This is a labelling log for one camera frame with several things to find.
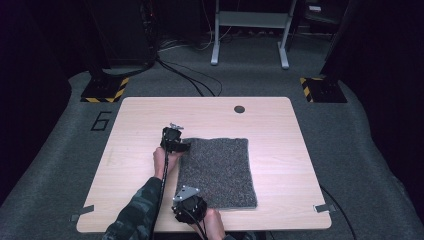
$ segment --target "hand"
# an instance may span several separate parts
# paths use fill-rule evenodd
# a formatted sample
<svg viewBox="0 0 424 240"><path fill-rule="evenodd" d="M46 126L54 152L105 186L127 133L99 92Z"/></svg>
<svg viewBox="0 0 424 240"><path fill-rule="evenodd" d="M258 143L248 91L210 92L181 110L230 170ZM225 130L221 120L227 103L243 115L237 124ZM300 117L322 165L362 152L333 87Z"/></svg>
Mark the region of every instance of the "hand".
<svg viewBox="0 0 424 240"><path fill-rule="evenodd" d="M184 152L172 152L168 153L168 172L177 165L178 159L184 154ZM162 180L163 172L165 170L165 150L161 147L156 148L153 152L153 161L155 162L155 175L154 177Z"/></svg>
<svg viewBox="0 0 424 240"><path fill-rule="evenodd" d="M221 214L218 210L213 208L208 208L206 210L206 216L203 221L200 221L199 225L202 227L203 232L203 222L205 222L206 236L209 240L222 240L225 237L224 223L222 223ZM191 224L197 234L203 239L203 235L200 232L199 227L196 224Z"/></svg>

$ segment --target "gray carpet floor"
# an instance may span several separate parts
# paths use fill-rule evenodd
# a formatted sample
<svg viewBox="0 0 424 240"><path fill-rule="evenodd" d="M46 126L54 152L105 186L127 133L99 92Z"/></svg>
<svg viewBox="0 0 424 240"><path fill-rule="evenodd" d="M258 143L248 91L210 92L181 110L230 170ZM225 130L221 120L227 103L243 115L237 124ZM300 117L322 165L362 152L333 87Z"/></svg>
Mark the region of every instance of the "gray carpet floor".
<svg viewBox="0 0 424 240"><path fill-rule="evenodd" d="M342 206L357 239L424 239L424 228L402 184L374 145L367 116L343 82L346 104L308 103L299 79L319 77L328 40L296 36L282 70L272 37L234 38L222 43L219 65L211 66L212 46L203 51L179 47L160 51L162 60L187 66L218 79L221 96L285 96L292 101L318 180ZM219 84L186 68L176 69L202 81L215 93ZM114 69L125 72L131 69ZM0 209L0 239L99 239L81 234L72 214L83 207L120 104L83 103L80 94L90 75L69 79L72 96L25 175ZM185 79L155 64L130 78L123 98L199 96ZM110 121L105 131L90 131L98 114ZM327 203L331 198L323 193ZM353 239L340 211L327 230L273 231L268 239Z"/></svg>

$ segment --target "wire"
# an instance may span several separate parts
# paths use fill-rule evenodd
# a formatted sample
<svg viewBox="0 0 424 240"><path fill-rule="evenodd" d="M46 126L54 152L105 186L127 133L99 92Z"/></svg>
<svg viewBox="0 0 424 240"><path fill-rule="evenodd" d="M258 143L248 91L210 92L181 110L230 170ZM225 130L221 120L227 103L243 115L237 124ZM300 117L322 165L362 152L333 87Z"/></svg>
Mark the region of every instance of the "wire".
<svg viewBox="0 0 424 240"><path fill-rule="evenodd" d="M198 74L200 74L200 75L203 75L203 76L205 76L205 77L207 77L207 78L210 78L210 79L212 79L212 80L216 81L216 82L219 84L219 93L218 93L216 96L220 96L220 95L221 95L221 93L222 93L222 83L221 83L218 79L216 79L216 78L214 78L214 77L211 77L211 76L209 76L209 75L206 75L206 74L204 74L204 73L198 72L198 71L196 71L196 70L193 70L193 69L191 69L191 68L189 68L189 67L186 67L186 66L180 65L180 64L178 64L178 63L168 62L168 61L164 61L164 60L162 60L162 62L164 62L164 63L168 63L168 64L173 64L173 65L176 65L176 66L179 66L179 67L182 67L182 68L188 69L188 70L190 70L190 71L192 71L192 72L198 73Z"/></svg>
<svg viewBox="0 0 424 240"><path fill-rule="evenodd" d="M165 134L163 133L162 135L162 141L165 142ZM156 214L155 214L155 219L153 220L151 229L150 229L150 239L153 239L153 235L154 235L154 229L155 229L155 225L156 225L156 221L158 220L158 215L159 215L159 210L160 207L162 205L162 200L163 200L163 193L165 192L165 184L166 184L166 175L168 173L168 163L169 163L169 156L168 156L168 152L166 150L166 144L163 144L163 149L165 151L165 167L163 170L163 177L162 177L162 185L160 188L160 193L159 193L159 201L157 204L157 208L156 208Z"/></svg>
<svg viewBox="0 0 424 240"><path fill-rule="evenodd" d="M183 77L186 80L188 80L196 88L196 90L200 94L200 96L204 97L205 95L203 94L202 90L196 85L196 83L199 83L200 85L202 85L203 87L205 87L210 92L210 94L212 96L214 96L214 97L216 96L215 93L208 86L206 86L204 83L202 83L202 82L200 82L200 81L198 81L196 79L193 79L193 78L191 78L191 77L189 77L189 76L187 76L187 75L179 72L178 70L172 68L171 66L169 66L168 64L166 64L165 62L163 62L162 60L160 60L159 58L157 58L156 61L160 65L162 65L162 67L164 67L166 70L168 70L170 72L173 72L173 73L175 73L177 75L180 75L181 77Z"/></svg>
<svg viewBox="0 0 424 240"><path fill-rule="evenodd" d="M213 43L212 27L211 27L211 23L209 22L208 14L206 13L205 1L204 0L202 0L202 6L203 6L203 13L205 14L206 21L208 22L210 38L209 38L209 43L206 44L206 47L196 48L196 50L199 50L199 51L205 50L206 48L208 48Z"/></svg>
<svg viewBox="0 0 424 240"><path fill-rule="evenodd" d="M343 211L342 207L340 206L340 204L336 201L336 199L320 184L319 187L331 198L331 200L333 200L333 202L337 205L337 207L339 208L340 212L343 214L344 218L346 219L346 223L350 228L350 231L352 232L352 237L353 239L356 240L356 234L355 231L353 230L352 224L350 223L349 219L347 218L346 213Z"/></svg>
<svg viewBox="0 0 424 240"><path fill-rule="evenodd" d="M199 228L199 230L200 230L200 233L201 233L201 234L202 234L202 236L203 236L203 240L208 240L208 236L206 235L206 225L205 225L205 220L203 219L203 227L204 227L204 229L205 229L205 231L203 231L202 227L201 227L201 226L200 226L200 224L199 224L199 221L197 221L197 219L195 219L195 218L193 217L193 215L191 215L191 213L190 213L189 211L187 211L186 209L184 209L184 208L183 208L183 211L184 211L186 214L188 214L188 215L191 217L191 219L193 219L194 223L196 223L197 227L198 227L198 228Z"/></svg>
<svg viewBox="0 0 424 240"><path fill-rule="evenodd" d="M272 239L273 239L273 240L275 240L275 238L274 238L274 234L272 234L272 232L271 232L271 231L269 232L269 234L271 234Z"/></svg>

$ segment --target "sleeve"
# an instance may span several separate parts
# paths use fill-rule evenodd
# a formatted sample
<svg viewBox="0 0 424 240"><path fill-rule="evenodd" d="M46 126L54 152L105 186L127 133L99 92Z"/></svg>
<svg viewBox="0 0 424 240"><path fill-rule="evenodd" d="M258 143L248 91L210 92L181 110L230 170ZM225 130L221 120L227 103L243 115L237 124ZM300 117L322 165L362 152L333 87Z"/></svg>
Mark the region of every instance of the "sleeve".
<svg viewBox="0 0 424 240"><path fill-rule="evenodd" d="M149 239L162 181L151 177L131 198L103 235L103 240Z"/></svg>

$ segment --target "tabletop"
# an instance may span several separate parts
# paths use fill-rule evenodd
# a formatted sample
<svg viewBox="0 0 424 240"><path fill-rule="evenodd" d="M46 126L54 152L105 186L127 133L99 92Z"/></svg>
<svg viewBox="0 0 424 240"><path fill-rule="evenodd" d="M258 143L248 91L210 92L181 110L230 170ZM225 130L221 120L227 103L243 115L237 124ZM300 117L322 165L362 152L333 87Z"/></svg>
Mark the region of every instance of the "tabletop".
<svg viewBox="0 0 424 240"><path fill-rule="evenodd" d="M226 231L331 226L328 212L314 210L325 201L288 98L129 97L122 102L84 204L94 211L80 216L79 232L104 232L153 176L152 153L170 123L184 127L182 138L248 139L258 206L220 210ZM156 232L193 231L171 210L177 177L177 168L167 177Z"/></svg>

